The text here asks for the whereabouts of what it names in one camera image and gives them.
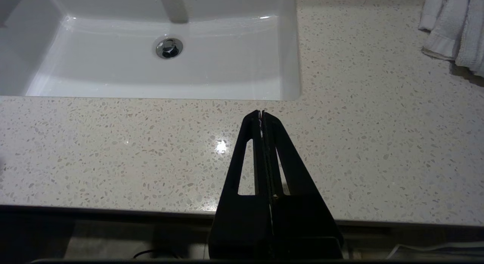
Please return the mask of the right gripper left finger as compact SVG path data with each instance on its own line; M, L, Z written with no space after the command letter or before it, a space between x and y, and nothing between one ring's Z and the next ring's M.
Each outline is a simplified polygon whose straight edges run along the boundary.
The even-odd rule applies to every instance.
M247 142L253 142L254 195L240 195ZM271 235L267 169L261 136L261 112L244 117L209 234L211 259L268 258Z

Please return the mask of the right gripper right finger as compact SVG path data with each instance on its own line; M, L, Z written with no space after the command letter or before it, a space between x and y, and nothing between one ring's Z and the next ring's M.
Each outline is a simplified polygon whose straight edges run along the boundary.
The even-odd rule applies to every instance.
M344 239L282 122L264 112L275 255L341 259Z

